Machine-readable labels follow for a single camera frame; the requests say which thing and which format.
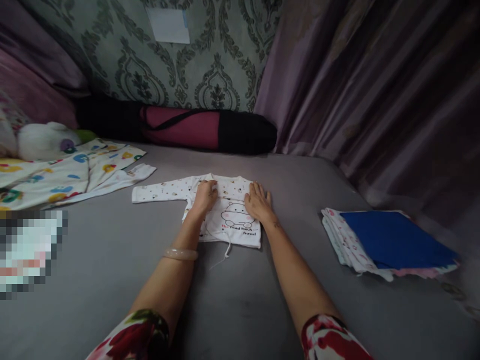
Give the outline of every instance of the green patterned wall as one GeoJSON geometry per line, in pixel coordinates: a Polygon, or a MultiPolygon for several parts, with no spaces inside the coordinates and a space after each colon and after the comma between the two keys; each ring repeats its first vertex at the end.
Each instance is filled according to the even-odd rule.
{"type": "Polygon", "coordinates": [[[87,76],[120,100],[252,111],[282,0],[22,0],[87,76]],[[190,44],[156,42],[147,7],[183,9],[190,44]]]}

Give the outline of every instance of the pixelated area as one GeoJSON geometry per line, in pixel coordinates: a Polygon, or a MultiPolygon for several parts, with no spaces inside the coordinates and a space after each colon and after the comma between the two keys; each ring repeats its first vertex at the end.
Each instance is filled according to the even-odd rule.
{"type": "Polygon", "coordinates": [[[0,300],[45,284],[67,226],[67,211],[0,211],[0,300]]]}

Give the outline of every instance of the white baby shirt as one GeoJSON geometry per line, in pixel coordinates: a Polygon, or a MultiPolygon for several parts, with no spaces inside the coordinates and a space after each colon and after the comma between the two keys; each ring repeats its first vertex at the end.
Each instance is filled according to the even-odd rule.
{"type": "Polygon", "coordinates": [[[244,203],[245,194],[249,192],[251,181],[241,176],[226,177],[209,173],[154,185],[137,186],[133,188],[131,201],[136,204],[186,200],[183,221],[192,208],[198,185],[202,180],[217,181],[218,200],[203,221],[199,241],[224,241],[259,249],[261,246],[260,223],[247,213],[244,203]]]}

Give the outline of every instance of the colorful baby clothing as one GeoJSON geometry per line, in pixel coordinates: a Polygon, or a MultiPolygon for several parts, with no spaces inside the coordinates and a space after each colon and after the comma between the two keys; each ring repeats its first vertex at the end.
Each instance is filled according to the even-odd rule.
{"type": "Polygon", "coordinates": [[[131,201],[145,203],[152,201],[186,200],[182,221],[192,208],[201,181],[216,180],[218,200],[206,215],[200,229],[201,242],[223,241],[229,244],[260,248],[260,223],[245,209],[244,198],[249,192],[251,181],[238,177],[225,177],[211,173],[190,176],[160,184],[133,188],[131,201]]]}
{"type": "Polygon", "coordinates": [[[144,154],[139,148],[97,138],[65,150],[57,160],[0,159],[0,210],[56,206],[92,193],[144,154]]]}
{"type": "Polygon", "coordinates": [[[78,203],[83,200],[99,197],[113,193],[114,191],[127,188],[142,180],[145,180],[157,170],[156,167],[147,164],[140,164],[129,171],[118,170],[115,175],[110,177],[104,183],[100,184],[90,192],[78,194],[55,203],[55,206],[62,206],[71,203],[78,203]]]}

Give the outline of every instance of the long sleeve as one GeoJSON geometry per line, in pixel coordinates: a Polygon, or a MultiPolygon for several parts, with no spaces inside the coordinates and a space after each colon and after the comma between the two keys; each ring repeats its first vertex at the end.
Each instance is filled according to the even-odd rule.
{"type": "Polygon", "coordinates": [[[131,193],[131,202],[146,203],[153,201],[189,200],[194,177],[162,182],[147,186],[136,186],[131,193]]]}

